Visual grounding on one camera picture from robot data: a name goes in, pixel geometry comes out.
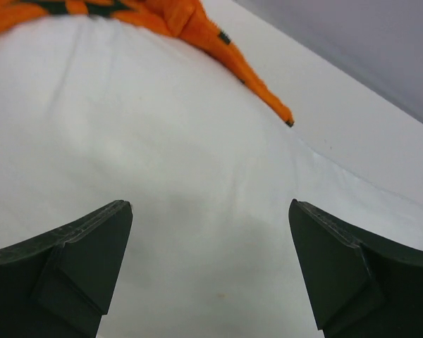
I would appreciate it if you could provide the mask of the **orange black-patterned pillowcase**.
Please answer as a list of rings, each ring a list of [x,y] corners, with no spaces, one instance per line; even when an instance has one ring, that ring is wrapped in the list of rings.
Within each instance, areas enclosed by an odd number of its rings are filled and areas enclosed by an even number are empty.
[[[56,15],[116,19],[203,50],[231,71],[289,127],[289,107],[274,95],[231,38],[209,19],[201,1],[0,1],[0,34],[21,23]]]

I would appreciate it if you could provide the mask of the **white pillow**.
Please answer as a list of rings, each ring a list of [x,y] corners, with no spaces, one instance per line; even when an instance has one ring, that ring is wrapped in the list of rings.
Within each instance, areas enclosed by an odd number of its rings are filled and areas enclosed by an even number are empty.
[[[0,35],[0,248],[117,199],[134,218],[103,337],[318,337],[293,199],[423,250],[423,206],[315,153],[198,50],[80,16]]]

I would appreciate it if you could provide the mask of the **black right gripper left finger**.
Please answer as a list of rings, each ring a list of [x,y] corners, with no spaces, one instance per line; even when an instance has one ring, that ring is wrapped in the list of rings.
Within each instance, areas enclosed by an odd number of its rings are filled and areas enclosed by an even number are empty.
[[[116,200],[0,249],[0,337],[96,337],[132,222]]]

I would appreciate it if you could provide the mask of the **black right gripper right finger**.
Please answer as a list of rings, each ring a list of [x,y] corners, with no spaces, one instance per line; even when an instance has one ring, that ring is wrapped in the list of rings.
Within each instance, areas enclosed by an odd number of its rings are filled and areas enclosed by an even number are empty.
[[[325,337],[423,337],[423,251],[305,201],[292,200],[288,219]]]

